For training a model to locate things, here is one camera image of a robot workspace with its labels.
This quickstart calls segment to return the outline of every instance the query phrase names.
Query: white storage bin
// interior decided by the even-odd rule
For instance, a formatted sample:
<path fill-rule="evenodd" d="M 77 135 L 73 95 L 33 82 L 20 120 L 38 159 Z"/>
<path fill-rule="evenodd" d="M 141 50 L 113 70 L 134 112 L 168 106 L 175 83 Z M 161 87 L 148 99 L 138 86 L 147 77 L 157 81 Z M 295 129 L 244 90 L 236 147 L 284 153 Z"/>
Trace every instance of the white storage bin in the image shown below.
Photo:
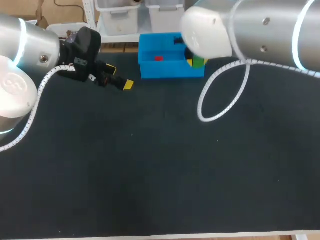
<path fill-rule="evenodd" d="M 185 13 L 184 0 L 145 0 L 149 8 L 154 33 L 180 32 L 180 21 Z"/>
<path fill-rule="evenodd" d="M 133 0 L 95 0 L 109 36 L 136 34 L 138 32 L 138 8 Z"/>

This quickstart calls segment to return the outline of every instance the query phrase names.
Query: screw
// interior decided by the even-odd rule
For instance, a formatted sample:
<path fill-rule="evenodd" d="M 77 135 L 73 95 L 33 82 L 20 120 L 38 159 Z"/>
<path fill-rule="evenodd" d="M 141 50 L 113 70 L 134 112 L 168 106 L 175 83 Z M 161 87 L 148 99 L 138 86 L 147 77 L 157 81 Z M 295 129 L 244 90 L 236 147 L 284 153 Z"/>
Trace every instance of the screw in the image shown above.
<path fill-rule="evenodd" d="M 42 64 L 47 63 L 48 60 L 49 60 L 49 57 L 48 57 L 47 55 L 42 55 L 42 56 L 40 57 L 40 63 L 42 63 Z"/>
<path fill-rule="evenodd" d="M 265 18 L 262 23 L 263 25 L 268 25 L 270 23 L 270 17 Z"/>
<path fill-rule="evenodd" d="M 261 50 L 261 52 L 263 52 L 263 53 L 268 52 L 268 48 L 267 48 L 266 46 L 262 46 L 262 47 L 260 48 L 260 50 Z"/>

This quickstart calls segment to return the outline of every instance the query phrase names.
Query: metal cylinder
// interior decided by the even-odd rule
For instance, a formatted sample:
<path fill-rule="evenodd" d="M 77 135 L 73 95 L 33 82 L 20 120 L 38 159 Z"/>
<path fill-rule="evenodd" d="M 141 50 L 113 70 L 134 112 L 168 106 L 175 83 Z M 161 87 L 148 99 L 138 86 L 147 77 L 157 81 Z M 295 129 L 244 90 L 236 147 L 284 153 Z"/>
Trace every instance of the metal cylinder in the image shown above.
<path fill-rule="evenodd" d="M 218 13 L 229 31 L 231 10 L 236 3 L 235 0 L 200 0 L 195 6 Z M 244 0 L 233 16 L 237 44 L 249 59 L 302 69 L 300 62 L 305 69 L 320 72 L 319 11 L 320 1 Z"/>
<path fill-rule="evenodd" d="M 60 41 L 52 31 L 0 14 L 0 56 L 23 71 L 46 74 L 58 63 Z"/>

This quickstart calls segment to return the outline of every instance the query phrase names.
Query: white cable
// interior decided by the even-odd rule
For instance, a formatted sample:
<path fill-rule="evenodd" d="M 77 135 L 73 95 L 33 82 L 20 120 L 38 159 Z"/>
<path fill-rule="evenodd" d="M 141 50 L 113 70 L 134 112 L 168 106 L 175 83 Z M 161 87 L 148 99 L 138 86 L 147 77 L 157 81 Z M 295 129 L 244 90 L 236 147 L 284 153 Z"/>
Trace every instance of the white cable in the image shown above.
<path fill-rule="evenodd" d="M 273 67 L 278 67 L 278 68 L 283 68 L 283 69 L 288 69 L 291 71 L 295 71 L 298 73 L 302 73 L 302 74 L 306 74 L 309 76 L 313 76 L 315 78 L 320 79 L 320 73 L 319 72 L 315 72 L 315 71 L 309 71 L 309 70 L 300 70 L 299 68 L 296 67 L 289 67 L 289 66 L 284 66 L 284 65 L 280 65 L 280 64 L 275 64 L 275 63 L 270 63 L 270 62 L 265 62 L 265 61 L 259 61 L 259 60 L 254 60 L 254 59 L 246 59 L 246 57 L 243 55 L 243 53 L 241 52 L 238 43 L 237 43 L 237 39 L 236 39 L 236 34 L 235 34 L 235 29 L 234 29 L 234 17 L 235 17 L 235 13 L 237 8 L 239 7 L 239 5 L 244 2 L 246 0 L 239 0 L 231 9 L 230 11 L 230 19 L 229 19 L 229 24 L 228 24 L 228 33 L 230 36 L 230 42 L 231 42 L 231 46 L 235 52 L 235 54 L 237 55 L 237 57 L 240 59 L 239 61 L 234 61 L 230 64 L 227 64 L 225 66 L 223 66 L 222 68 L 218 69 L 207 81 L 207 83 L 205 84 L 202 93 L 200 95 L 199 101 L 198 101 L 198 106 L 197 106 L 197 115 L 198 118 L 200 119 L 200 121 L 204 122 L 204 123 L 209 123 L 209 122 L 213 122 L 219 118 L 221 118 L 222 116 L 224 116 L 227 112 L 230 111 L 230 109 L 237 103 L 237 101 L 240 99 L 242 93 L 244 92 L 248 79 L 249 79 L 249 75 L 250 75 L 250 66 L 251 65 L 255 65 L 255 64 L 259 64 L 259 65 L 268 65 L 268 66 L 273 66 Z M 206 97 L 206 94 L 211 86 L 211 84 L 214 82 L 214 80 L 216 80 L 216 78 L 221 75 L 222 73 L 233 69 L 235 67 L 238 66 L 242 66 L 245 65 L 245 74 L 244 74 L 244 79 L 242 82 L 242 85 L 240 87 L 239 92 L 237 93 L 237 95 L 235 96 L 235 98 L 233 99 L 233 101 L 230 103 L 229 106 L 226 107 L 226 109 L 224 109 L 222 112 L 220 112 L 219 114 L 213 116 L 213 117 L 209 117 L 206 118 L 203 116 L 202 114 L 202 107 L 204 104 L 204 100 Z"/>
<path fill-rule="evenodd" d="M 35 120 L 35 117 L 36 117 L 36 113 L 37 113 L 37 110 L 38 110 L 38 105 L 39 105 L 39 102 L 40 102 L 40 98 L 41 98 L 41 95 L 48 83 L 48 81 L 51 79 L 51 77 L 59 72 L 59 71 L 70 71 L 70 72 L 75 72 L 76 69 L 73 67 L 73 66 L 56 66 L 55 68 L 53 68 L 50 72 L 47 73 L 47 75 L 44 77 L 44 79 L 42 80 L 40 86 L 39 86 L 39 89 L 38 89 L 38 97 L 37 97 L 37 100 L 35 102 L 35 105 L 31 111 L 31 114 L 30 114 L 30 117 L 29 117 L 29 120 L 28 122 L 26 123 L 23 131 L 21 132 L 21 134 L 12 142 L 10 142 L 9 144 L 5 145 L 5 146 L 2 146 L 0 147 L 0 152 L 3 152 L 3 151 L 6 151 L 8 149 L 11 149 L 13 148 L 15 145 L 17 145 L 18 143 L 21 142 L 21 140 L 27 135 L 27 133 L 29 132 L 31 126 L 32 126 L 32 123 L 34 122 Z"/>

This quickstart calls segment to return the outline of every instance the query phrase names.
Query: led light ring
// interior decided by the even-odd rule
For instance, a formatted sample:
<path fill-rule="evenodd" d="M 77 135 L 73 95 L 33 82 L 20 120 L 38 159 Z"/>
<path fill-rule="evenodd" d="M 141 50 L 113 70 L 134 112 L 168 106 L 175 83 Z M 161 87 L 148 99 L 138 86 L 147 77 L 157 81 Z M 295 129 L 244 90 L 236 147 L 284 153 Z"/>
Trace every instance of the led light ring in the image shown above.
<path fill-rule="evenodd" d="M 13 129 L 11 130 L 8 130 L 8 131 L 0 131 L 0 135 L 3 135 L 3 134 L 7 134 L 7 133 L 10 133 Z"/>
<path fill-rule="evenodd" d="M 19 49 L 18 53 L 16 54 L 15 60 L 13 61 L 13 64 L 17 66 L 22 58 L 22 56 L 25 53 L 25 47 L 27 44 L 27 26 L 26 22 L 19 18 L 20 25 L 21 25 L 21 35 L 20 35 L 20 43 L 19 43 Z"/>
<path fill-rule="evenodd" d="M 293 30 L 293 35 L 292 35 L 292 55 L 293 55 L 293 60 L 295 65 L 302 71 L 306 71 L 307 69 L 302 65 L 300 58 L 299 58 L 299 35 L 301 31 L 302 24 L 305 20 L 305 17 L 307 15 L 307 12 L 311 5 L 315 2 L 316 0 L 309 0 L 306 5 L 303 7 L 301 13 L 298 16 L 298 20 L 295 23 L 294 30 Z"/>

